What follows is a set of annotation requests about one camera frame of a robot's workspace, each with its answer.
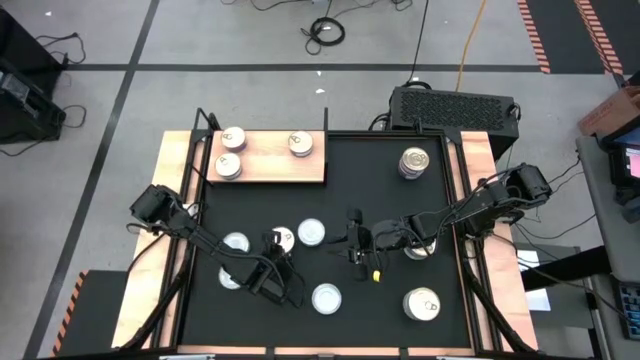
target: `wooden platform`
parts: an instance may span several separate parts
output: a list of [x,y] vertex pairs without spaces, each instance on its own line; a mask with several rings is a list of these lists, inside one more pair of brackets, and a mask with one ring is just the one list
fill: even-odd
[[[189,132],[167,132],[165,133],[160,153],[158,156],[158,163],[156,166],[156,172],[153,177],[154,184],[165,184],[174,190],[180,189],[182,174],[184,166],[187,162],[186,155],[189,147]],[[469,180],[472,184],[477,183],[478,179],[487,177],[495,173],[495,165],[493,163],[493,156],[491,154],[491,148],[489,146],[489,139],[486,133],[480,132],[465,132],[462,133],[462,143],[465,158],[467,160],[467,171]],[[201,159],[203,149],[199,143],[196,147],[196,159]],[[458,198],[464,197],[462,192],[462,176],[460,173],[459,164],[456,158],[456,150],[453,144],[448,146],[451,166],[453,170],[454,183]],[[192,179],[197,179],[196,172],[192,172]],[[188,197],[193,199],[195,188],[190,186],[188,191]],[[495,232],[508,239],[511,238],[511,233],[508,226],[504,224],[497,224]],[[148,243],[147,236],[141,235],[138,239],[138,246],[136,253],[144,248]],[[158,293],[162,282],[163,269],[167,259],[168,252],[168,239],[161,241],[156,247],[152,248],[143,258],[129,275],[127,289],[122,301],[120,315],[116,332],[113,337],[112,346],[121,346],[126,342],[138,328],[143,324],[153,307],[158,301]],[[485,241],[485,257],[487,261],[487,271],[491,282],[491,290],[496,306],[503,313],[504,317],[511,324],[516,332],[520,334],[522,339],[533,348],[537,348],[537,342],[535,333],[533,331],[533,323],[527,307],[524,286],[520,278],[520,272],[518,270],[518,261],[516,254],[513,251],[513,247],[506,242],[499,240],[495,237],[489,237]],[[179,267],[183,259],[182,251],[178,252],[176,257],[176,264]],[[475,267],[475,261],[471,261],[472,266]],[[480,325],[480,332],[482,343],[485,349],[491,349],[491,335],[489,333],[486,312],[476,298],[476,307],[478,311],[478,320]],[[170,305],[167,313],[165,314],[165,327],[161,333],[161,346],[169,345],[169,338],[171,334],[171,325],[173,324],[173,316],[175,313],[175,299]],[[505,349],[509,349],[508,344],[503,340],[503,346]],[[200,344],[201,346],[181,346],[179,348],[180,353],[216,353],[216,354],[265,354],[266,348],[264,347],[219,347],[211,344]],[[360,354],[362,348],[304,348],[293,349],[292,348],[276,348],[276,354],[291,354],[291,353],[333,353],[336,355],[353,355],[354,353]],[[385,348],[385,349],[370,349],[366,350],[374,351],[377,355],[392,355],[399,356],[398,348]],[[424,353],[420,349],[410,348],[409,354],[411,356],[417,355],[441,355],[441,356],[468,356],[469,349],[435,349],[430,348],[428,353]]]
[[220,137],[213,135],[211,160],[207,180],[211,182],[323,182],[325,163],[324,131],[308,131],[313,137],[313,150],[306,157],[296,157],[289,150],[289,135],[293,130],[245,132],[247,147],[237,153],[242,173],[234,180],[226,180],[216,173],[215,161],[229,152]]

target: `wooden board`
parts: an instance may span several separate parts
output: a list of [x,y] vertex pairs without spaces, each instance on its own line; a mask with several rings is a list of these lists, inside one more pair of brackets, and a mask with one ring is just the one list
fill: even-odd
[[[164,133],[151,181],[153,184],[166,185],[180,192],[190,137],[191,131]],[[141,233],[134,257],[154,239],[152,234]],[[131,339],[158,303],[168,251],[169,238],[165,236],[138,260],[129,274],[111,346],[122,346]]]
[[[456,146],[453,142],[449,142],[449,144],[447,144],[447,150],[449,152],[449,159],[451,159],[451,173],[453,174],[453,186],[455,188],[455,194],[456,194],[456,199],[462,200],[465,197],[464,194],[464,187],[463,187],[463,183],[462,183],[462,176],[460,173],[460,164],[458,164],[458,157],[457,157],[457,152],[456,152]],[[456,251],[458,250],[458,242],[455,242],[456,245]],[[475,258],[475,253],[473,250],[473,245],[471,243],[466,243],[466,251],[467,251],[467,256],[471,259]],[[476,260],[469,260],[469,263],[471,264],[471,268],[474,272],[474,274],[478,275],[478,265],[476,263]],[[460,283],[464,283],[462,277],[463,277],[463,271],[461,268],[461,265],[458,264],[458,273],[460,274]],[[478,318],[478,328],[480,330],[480,341],[482,342],[482,347],[483,349],[486,350],[493,350],[493,345],[491,342],[491,330],[489,328],[489,322],[487,321],[487,312],[484,310],[484,308],[482,307],[482,304],[480,303],[480,300],[478,299],[477,296],[475,296],[473,294],[472,291],[463,291],[463,294],[465,296],[465,303],[464,303],[464,307],[465,307],[465,311],[467,312],[467,319],[469,318],[469,316],[471,316],[471,309],[468,308],[467,306],[467,301],[466,301],[466,297],[467,296],[472,296],[475,302],[475,308],[476,308],[476,316]],[[468,324],[469,327],[469,334],[471,334],[471,324]]]
[[[472,187],[475,187],[475,184],[480,179],[488,178],[497,172],[491,147],[489,146],[489,137],[486,132],[463,132],[462,148]],[[455,176],[460,177],[460,173],[454,173]],[[511,230],[506,224],[496,223],[494,232],[511,240]],[[496,237],[488,237],[484,242],[484,255],[494,303],[522,340],[527,345],[537,349],[538,342],[533,330],[529,305],[527,304],[524,285],[520,277],[518,258],[513,246]],[[485,316],[484,322],[486,324],[484,309],[482,309],[482,313]],[[511,349],[504,338],[502,338],[502,346],[505,350]]]
[[[313,137],[313,150],[306,157],[296,157],[289,150],[289,135],[293,131],[245,132],[247,147],[237,153],[242,173],[233,182],[323,182],[325,164],[324,131],[308,131]],[[229,152],[220,137],[222,131],[213,134],[213,145],[207,180],[229,182],[215,170],[215,161]]]

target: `black cable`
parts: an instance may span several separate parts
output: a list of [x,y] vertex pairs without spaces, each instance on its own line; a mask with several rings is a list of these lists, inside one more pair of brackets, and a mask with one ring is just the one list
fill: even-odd
[[300,280],[300,283],[302,284],[302,294],[300,296],[299,303],[296,304],[293,302],[293,300],[291,300],[291,298],[287,297],[287,300],[289,300],[291,305],[293,305],[293,307],[295,307],[296,309],[299,309],[304,305],[304,298],[306,296],[305,294],[307,293],[307,282],[304,281],[304,278],[302,277],[302,275],[300,275],[300,273],[296,270],[296,268],[293,267],[293,263],[291,263],[290,259],[285,260],[285,263],[287,263],[287,266],[289,266],[289,268],[291,269],[291,272],[293,272],[293,275],[295,275]]
[[[393,5],[396,8],[396,11],[398,12],[405,11],[413,5],[413,0],[391,0],[391,2],[393,3]],[[404,7],[399,6],[404,3],[407,3],[407,5],[405,5]]]
[[424,24],[427,20],[427,9],[429,8],[429,0],[424,4],[424,14],[422,14],[422,25],[420,25],[420,36],[418,37],[418,46],[416,47],[416,55],[413,57],[413,65],[411,66],[411,75],[407,79],[407,83],[413,79],[413,74],[416,71],[416,63],[418,62],[418,54],[420,53],[420,43],[422,43],[422,34],[424,33]]
[[518,193],[518,197],[522,198],[522,190],[520,190],[520,188],[515,185],[509,185],[507,186],[507,192],[509,191],[509,189],[514,189]]
[[[424,252],[427,254],[427,257],[431,256],[432,254],[429,253],[429,249],[428,249],[428,245],[424,243],[424,241],[422,241],[422,239],[420,238],[420,236],[413,230],[411,230],[410,228],[406,227],[406,226],[402,226],[400,227],[400,230],[406,231],[409,234],[411,234],[416,240],[418,240],[418,242],[420,243],[420,246],[422,246],[422,248],[424,249]],[[436,248],[433,251],[433,253],[435,254],[435,252],[438,250],[438,246],[436,243]]]
[[[496,234],[495,232],[492,232],[491,234],[489,234],[489,236],[493,236],[493,237],[495,237],[496,239],[498,239],[498,240],[502,240],[503,242],[507,243],[508,245],[511,245],[511,247],[513,248],[513,251],[515,251],[515,253],[516,253],[516,257],[517,257],[518,259],[520,259],[521,261],[525,261],[525,262],[533,263],[533,261],[530,261],[530,260],[527,260],[527,259],[523,259],[523,258],[521,258],[521,257],[519,257],[519,256],[518,256],[518,248],[516,247],[516,244],[515,244],[513,241],[511,241],[511,240],[507,239],[507,238],[506,238],[506,237],[504,237],[504,236],[498,235],[498,234]],[[485,242],[485,240],[486,240],[486,237],[475,237],[475,238],[472,238],[472,239],[466,239],[466,241],[473,241],[473,242],[477,242],[477,243],[478,243],[478,245],[479,245],[479,248],[480,248],[480,252],[481,252],[481,253],[484,253],[484,242]],[[473,256],[473,257],[469,257],[468,255],[465,255],[465,257],[466,257],[467,259],[469,259],[469,260],[474,260],[474,259],[476,259],[476,258],[478,257],[478,254],[476,254],[476,256]],[[537,263],[538,263],[538,264],[546,264],[546,263],[550,263],[550,262],[553,262],[553,260],[538,260],[538,262],[537,262]]]
[[[232,5],[233,3],[235,3],[237,0],[234,0],[231,3],[224,3],[222,0],[220,0],[220,2],[222,2],[225,5]],[[302,1],[309,1],[309,0],[284,0],[284,1],[278,1],[277,3],[273,4],[273,5],[269,5],[266,8],[259,8],[256,3],[253,2],[253,0],[249,0],[251,2],[251,5],[253,5],[253,7],[258,10],[258,11],[267,11],[267,10],[271,10],[274,7],[278,6],[278,5],[282,5],[282,4],[288,4],[288,3],[294,3],[294,2],[302,2]]]
[[354,7],[352,7],[352,8],[348,8],[348,9],[346,9],[346,10],[342,10],[342,11],[338,12],[337,14],[333,15],[333,18],[335,19],[335,18],[337,18],[338,16],[343,15],[343,14],[346,14],[346,13],[348,13],[348,12],[350,12],[350,11],[353,11],[353,10],[358,10],[358,9],[368,9],[368,8],[372,7],[373,5],[375,5],[375,4],[377,4],[377,3],[379,3],[380,1],[382,1],[382,0],[373,0],[373,1],[371,1],[370,3],[368,3],[368,4],[364,4],[364,5],[362,5],[362,4],[360,4],[358,1],[353,0],[353,2],[355,2],[356,4],[358,4],[358,6],[354,6]]
[[533,222],[537,222],[538,224],[542,224],[542,220],[540,219],[540,215],[538,215],[538,209],[540,209],[540,207],[536,208],[536,218],[535,219],[528,218],[526,216],[524,216],[523,219],[529,220],[529,221],[533,221]]
[[593,219],[594,217],[596,217],[596,214],[593,214],[593,215],[589,216],[587,219],[585,219],[584,221],[580,222],[578,225],[572,226],[572,227],[568,228],[567,230],[561,232],[560,234],[554,235],[554,236],[539,236],[539,235],[533,234],[531,231],[529,231],[523,225],[516,224],[516,226],[518,226],[519,228],[521,227],[524,231],[527,232],[527,234],[533,236],[534,238],[538,238],[538,239],[542,239],[542,240],[554,240],[554,239],[557,239],[557,238],[561,237],[562,235],[564,235],[564,234],[566,234],[566,233],[568,233],[570,231],[573,231],[573,230],[579,228],[580,226],[586,224],[587,222],[589,222],[589,220]]
[[31,148],[33,148],[33,147],[37,146],[37,145],[40,145],[40,143],[42,143],[42,142],[44,142],[44,141],[47,141],[47,140],[49,140],[49,138],[45,138],[45,139],[38,140],[38,141],[34,142],[33,144],[31,144],[31,145],[27,146],[26,148],[24,148],[24,149],[22,149],[22,150],[18,151],[17,153],[8,153],[8,152],[6,152],[5,150],[2,150],[2,149],[0,149],[0,153],[5,154],[5,155],[6,155],[6,156],[8,156],[8,157],[16,157],[16,156],[20,156],[20,155],[24,154],[27,150],[29,150],[29,149],[31,149]]
[[[324,14],[323,17],[316,19],[311,24],[311,27],[309,28],[309,30],[300,28],[300,32],[302,32],[303,35],[309,37],[309,39],[307,39],[306,44],[304,45],[304,48],[309,55],[313,55],[313,56],[318,55],[322,51],[323,46],[336,46],[342,43],[344,41],[344,38],[346,37],[344,26],[342,26],[342,24],[340,24],[337,20],[329,17],[331,4],[333,4],[333,0],[329,0],[329,4],[327,5],[327,12]],[[334,40],[329,40],[329,41],[320,39],[318,35],[320,35],[320,33],[323,31],[325,23],[330,23],[335,25],[340,31],[340,36],[338,36]],[[311,44],[311,42],[315,42],[316,44],[318,44],[318,51],[314,52],[309,50],[309,44]]]
[[127,277],[128,277],[128,274],[131,273],[131,270],[133,270],[133,268],[138,263],[138,260],[140,260],[140,258],[142,258],[144,254],[147,253],[147,251],[151,250],[158,242],[160,242],[160,240],[162,240],[163,237],[165,237],[164,234],[156,237],[152,242],[149,243],[149,245],[147,245],[144,249],[142,249],[142,251],[140,251],[138,255],[136,255],[136,257],[133,258],[133,261],[131,261],[131,264],[129,264],[129,267],[127,268]]
[[494,321],[498,330],[504,335],[504,339],[509,343],[509,346],[513,349],[514,352],[527,352],[533,353],[535,352],[529,345],[527,345],[520,335],[513,330],[507,319],[502,315],[500,309],[495,305],[493,299],[488,294],[488,292],[482,287],[480,280],[473,273],[473,269],[469,263],[469,260],[462,261],[462,268],[464,270],[467,279],[469,280],[469,286],[473,293],[476,294],[478,300],[482,306],[484,306],[487,311],[487,315],[491,320]]
[[[460,206],[455,207],[455,204],[452,204],[452,205],[451,205],[451,207],[452,207],[452,208],[451,208],[451,212],[449,212],[449,214],[447,214],[445,217],[443,217],[443,218],[442,218],[442,220],[440,221],[440,224],[439,224],[439,225],[438,225],[438,227],[436,228],[435,240],[434,240],[434,241],[436,241],[436,242],[438,241],[438,237],[440,236],[440,232],[442,231],[442,227],[444,226],[444,224],[446,223],[446,221],[447,221],[451,216],[453,216],[453,215],[457,215],[457,214],[458,214],[458,212],[459,212],[460,210],[462,210],[465,206],[467,206],[467,204],[471,201],[471,199],[473,199],[474,195],[475,195],[475,194],[476,194],[476,193],[477,193],[481,188],[483,188],[484,186],[486,186],[486,185],[489,183],[489,180],[492,180],[492,179],[494,179],[494,178],[496,178],[496,177],[498,177],[498,176],[500,176],[500,175],[503,175],[503,174],[505,174],[505,173],[507,173],[507,172],[510,172],[510,171],[513,171],[513,170],[520,169],[520,168],[522,168],[523,166],[524,166],[524,165],[519,165],[519,166],[514,167],[513,169],[505,169],[505,170],[502,170],[502,171],[498,171],[497,173],[495,173],[495,174],[493,174],[493,175],[489,176],[489,177],[488,177],[488,178],[486,178],[486,179],[481,179],[481,180],[479,181],[479,183],[478,183],[478,186],[476,186],[473,190],[471,190],[471,192],[469,193],[469,195],[467,195],[467,197],[466,197],[466,198],[464,198],[464,201],[463,201],[463,203],[462,203]],[[470,217],[470,216],[473,216],[473,215],[475,215],[475,213],[467,214],[467,216],[465,216],[464,218],[458,218],[458,219],[457,219],[457,221],[458,221],[458,222],[459,222],[459,221],[462,221],[462,220],[464,220],[464,219],[466,219],[466,218],[468,218],[468,217]]]
[[125,229],[127,229],[127,232],[129,234],[133,234],[133,235],[140,235],[140,230],[144,230],[146,232],[152,232],[152,230],[148,226],[138,224],[138,223],[128,223],[124,227]]
[[376,262],[376,267],[377,267],[376,270],[378,270],[378,271],[382,272],[382,270],[383,270],[382,262],[380,261],[380,256],[378,255],[378,245],[377,245],[378,238],[380,236],[382,236],[382,235],[391,234],[391,233],[394,233],[396,231],[397,231],[397,229],[383,230],[383,231],[377,233],[376,236],[373,237],[373,241],[371,242],[371,250],[373,252],[373,259]]
[[78,129],[78,128],[81,128],[82,126],[84,126],[84,123],[87,120],[87,108],[86,107],[84,107],[82,105],[69,105],[67,107],[62,108],[62,111],[64,111],[66,113],[68,109],[74,109],[74,108],[82,110],[82,119],[80,120],[80,122],[77,125],[66,125],[63,122],[62,126],[68,127],[68,128],[71,128],[71,129]]
[[[67,35],[67,36],[61,36],[61,37],[55,37],[55,36],[49,36],[49,35],[40,35],[38,37],[36,37],[36,41],[40,40],[40,39],[50,39],[52,41],[46,43],[46,44],[42,44],[42,47],[47,48],[48,46],[51,46],[57,42],[60,41],[65,41],[65,40],[69,40],[69,39],[78,39],[78,41],[80,42],[80,50],[82,51],[82,59],[74,61],[71,60],[69,58],[67,58],[69,60],[70,63],[72,64],[82,64],[86,59],[87,59],[87,53],[84,50],[84,41],[82,41],[82,38],[80,37],[80,35],[78,35],[78,33],[74,32],[71,35]],[[60,51],[51,51],[50,54],[60,54],[63,57],[65,57],[67,54],[62,53]]]
[[580,164],[580,158],[578,158],[578,161],[576,161],[576,163],[575,163],[575,164],[573,164],[573,165],[569,166],[569,167],[568,167],[568,168],[567,168],[567,169],[566,169],[562,174],[560,174],[560,175],[558,175],[558,176],[554,177],[553,179],[551,179],[551,181],[547,181],[547,183],[551,184],[552,182],[554,182],[554,181],[556,181],[556,180],[560,179],[561,177],[563,177],[563,176],[567,175],[567,173],[568,173],[571,169],[573,169],[574,167],[578,166],[578,164]]
[[283,289],[286,288],[286,285],[284,284],[284,280],[282,279],[282,274],[280,274],[280,271],[278,270],[278,267],[276,266],[276,264],[273,263],[273,261],[267,259],[266,257],[264,257],[262,255],[252,255],[252,254],[245,254],[245,253],[229,252],[229,251],[222,250],[219,246],[216,247],[216,251],[219,252],[220,254],[222,254],[224,256],[228,256],[230,258],[253,259],[253,260],[258,260],[258,261],[263,262],[264,264],[269,265],[269,267],[273,270],[273,273],[276,274],[276,277],[278,278],[278,282],[280,283],[280,286],[282,286]]
[[569,181],[571,181],[571,179],[573,179],[574,177],[576,177],[576,176],[578,176],[578,175],[581,175],[581,174],[584,174],[584,171],[580,171],[580,172],[577,172],[577,173],[575,173],[575,174],[571,175],[567,180],[565,180],[565,181],[561,182],[561,183],[560,183],[560,185],[558,185],[558,187],[557,187],[555,190],[553,190],[553,192],[554,192],[554,193],[555,193],[555,192],[558,192],[558,190],[560,190],[560,188],[562,187],[562,185],[564,185],[564,184],[568,183]]
[[[77,125],[65,125],[64,122],[63,122],[61,125],[65,126],[65,127],[68,127],[68,128],[72,128],[72,129],[77,129],[77,128],[82,127],[84,125],[86,119],[87,119],[87,108],[85,108],[82,105],[69,105],[69,106],[67,106],[65,108],[62,108],[62,111],[66,112],[67,109],[71,109],[71,108],[79,108],[79,109],[83,110],[82,119],[80,120],[80,123],[77,124]],[[16,136],[21,135],[21,134],[23,134],[23,133],[13,134],[13,135],[9,136],[9,138],[16,137]],[[40,145],[41,143],[43,143],[45,141],[49,141],[49,140],[53,140],[53,139],[55,139],[55,136],[53,136],[53,137],[45,137],[43,139],[36,140],[33,144],[27,145],[27,147],[23,148],[22,150],[18,151],[17,153],[10,153],[10,152],[7,152],[6,150],[3,150],[3,149],[0,149],[0,153],[6,155],[8,157],[17,157],[17,156],[20,156],[20,155],[24,154],[29,149],[32,149],[32,148]]]
[[178,291],[187,283],[188,277],[187,270],[189,269],[188,264],[189,261],[186,259],[191,258],[193,252],[193,247],[188,246],[185,251],[185,256],[182,261],[182,265],[178,270],[178,273],[173,278],[173,281],[167,288],[165,294],[158,300],[158,303],[151,311],[151,314],[147,317],[145,322],[138,328],[136,333],[131,337],[129,341],[127,341],[124,345],[118,349],[118,351],[129,351],[129,350],[140,350],[144,345],[145,341],[151,335],[153,330],[155,329],[155,325],[157,324],[160,317],[165,313],[171,301],[173,301],[174,296],[178,293]]
[[384,128],[386,129],[387,124],[389,123],[389,113],[384,113],[376,116],[376,118],[373,119],[373,121],[371,122],[371,125],[369,125],[369,128],[367,130],[372,131],[374,126],[379,122],[384,122],[385,123]]
[[[471,241],[471,242],[477,243],[478,244],[478,248],[480,249],[480,253],[484,253],[484,237],[467,238],[467,239],[464,239],[464,241],[465,242]],[[475,256],[469,256],[469,253],[467,252],[467,248],[465,246],[463,255],[468,260],[476,260],[478,258],[478,256],[480,255],[480,253],[475,254]]]
[[527,240],[527,242],[529,243],[529,245],[531,245],[532,248],[540,251],[541,253],[546,254],[547,256],[549,256],[550,258],[554,259],[554,260],[560,260],[557,256],[554,256],[553,254],[551,254],[550,252],[542,249],[539,246],[536,246],[536,244],[534,244],[531,239],[529,239],[529,237],[527,235],[525,235],[522,230],[520,230],[520,228],[518,227],[518,224],[516,224],[516,229],[518,229],[518,231],[520,232],[520,234],[522,234],[522,236],[524,236],[525,240]]
[[[511,104],[511,106],[509,106],[509,108],[507,109],[507,113],[509,115],[514,115],[516,118],[516,123],[520,125],[520,119],[522,119],[522,109],[520,108],[520,104],[518,103]],[[511,163],[511,154],[513,154],[514,146],[516,146],[515,143],[513,143],[513,145],[511,145],[511,147],[509,148],[509,156],[507,157],[507,166],[504,167],[505,169],[508,169],[509,164]]]
[[542,276],[542,277],[545,277],[545,278],[547,278],[547,279],[549,279],[549,280],[551,280],[551,281],[553,281],[553,282],[556,282],[556,283],[558,283],[558,284],[567,285],[567,286],[571,286],[571,287],[578,288],[578,289],[583,289],[583,290],[585,290],[586,292],[588,292],[588,293],[590,293],[590,294],[592,294],[592,295],[596,296],[598,299],[600,299],[600,301],[602,301],[602,303],[603,303],[603,304],[605,304],[608,308],[610,308],[610,309],[611,309],[611,310],[613,310],[616,314],[618,314],[618,316],[620,316],[620,318],[622,318],[622,319],[623,319],[623,320],[625,320],[627,323],[629,323],[629,325],[632,325],[632,326],[638,326],[638,325],[640,324],[640,321],[639,321],[639,320],[632,320],[632,319],[629,319],[629,318],[627,317],[627,315],[625,315],[625,313],[624,313],[624,312],[622,312],[620,309],[618,309],[618,307],[616,307],[615,305],[612,305],[612,304],[611,304],[609,301],[607,301],[607,300],[606,300],[602,295],[600,295],[597,291],[595,291],[595,290],[593,290],[593,289],[590,289],[590,288],[588,288],[588,287],[586,287],[586,286],[584,286],[584,285],[574,284],[574,283],[572,283],[572,282],[568,282],[568,281],[560,280],[560,279],[558,279],[558,278],[556,278],[556,277],[554,277],[554,276],[551,276],[551,275],[549,275],[549,274],[547,274],[547,273],[545,273],[545,272],[543,272],[543,271],[541,271],[541,270],[537,269],[535,266],[529,266],[529,265],[527,265],[527,264],[523,264],[523,263],[520,263],[520,262],[519,262],[519,264],[520,264],[520,265],[522,265],[522,266],[524,266],[524,267],[526,267],[527,269],[530,269],[531,271],[535,272],[536,274],[538,274],[538,275],[540,275],[540,276]]
[[440,210],[438,210],[438,211],[421,211],[421,212],[419,212],[419,213],[417,213],[417,214],[414,214],[413,216],[418,216],[418,215],[422,215],[422,214],[430,214],[430,215],[440,214],[441,212],[443,212],[443,211],[445,211],[445,210],[447,210],[447,209],[451,209],[451,207],[452,207],[453,205],[454,205],[454,204],[449,205],[449,206],[445,206],[445,207],[443,207],[442,209],[440,209]]

